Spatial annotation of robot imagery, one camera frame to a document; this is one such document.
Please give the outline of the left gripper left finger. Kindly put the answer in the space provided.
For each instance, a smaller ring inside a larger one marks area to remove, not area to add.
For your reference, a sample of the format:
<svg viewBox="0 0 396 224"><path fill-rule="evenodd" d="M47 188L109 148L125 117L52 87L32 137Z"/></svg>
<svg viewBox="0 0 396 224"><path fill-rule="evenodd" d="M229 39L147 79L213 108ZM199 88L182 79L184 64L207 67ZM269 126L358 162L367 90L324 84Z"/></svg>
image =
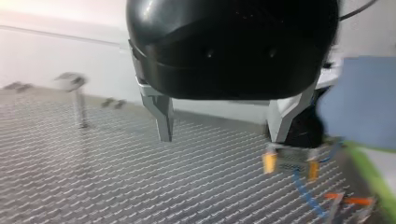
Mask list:
<svg viewBox="0 0 396 224"><path fill-rule="evenodd" d="M173 140L174 108L172 99L152 88L143 79L137 78L143 106L156 119L157 131L161 141Z"/></svg>

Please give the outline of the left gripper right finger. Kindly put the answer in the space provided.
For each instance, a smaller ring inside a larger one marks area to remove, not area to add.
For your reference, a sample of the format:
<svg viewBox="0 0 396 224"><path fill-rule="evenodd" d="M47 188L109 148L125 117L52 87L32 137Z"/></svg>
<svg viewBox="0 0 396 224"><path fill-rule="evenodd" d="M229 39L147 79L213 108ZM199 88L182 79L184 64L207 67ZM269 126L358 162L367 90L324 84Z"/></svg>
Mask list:
<svg viewBox="0 0 396 224"><path fill-rule="evenodd" d="M293 119L310 105L315 88L316 83L295 96L270 101L267 126L272 142L286 140Z"/></svg>

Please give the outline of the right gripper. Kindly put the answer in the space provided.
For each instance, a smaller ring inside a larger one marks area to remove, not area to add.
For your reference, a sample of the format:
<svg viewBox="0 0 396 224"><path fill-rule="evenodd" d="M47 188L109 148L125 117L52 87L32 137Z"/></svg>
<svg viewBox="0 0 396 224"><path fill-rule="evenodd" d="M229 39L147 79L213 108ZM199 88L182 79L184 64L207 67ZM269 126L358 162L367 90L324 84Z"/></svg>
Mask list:
<svg viewBox="0 0 396 224"><path fill-rule="evenodd" d="M285 143L292 147L309 147L307 154L307 180L318 179L319 154L315 147L323 143L324 126L317 114L317 102L325 89L315 90L308 107L298 114L290 125ZM270 143L262 154L262 167L265 174L271 174L276 169L276 144Z"/></svg>

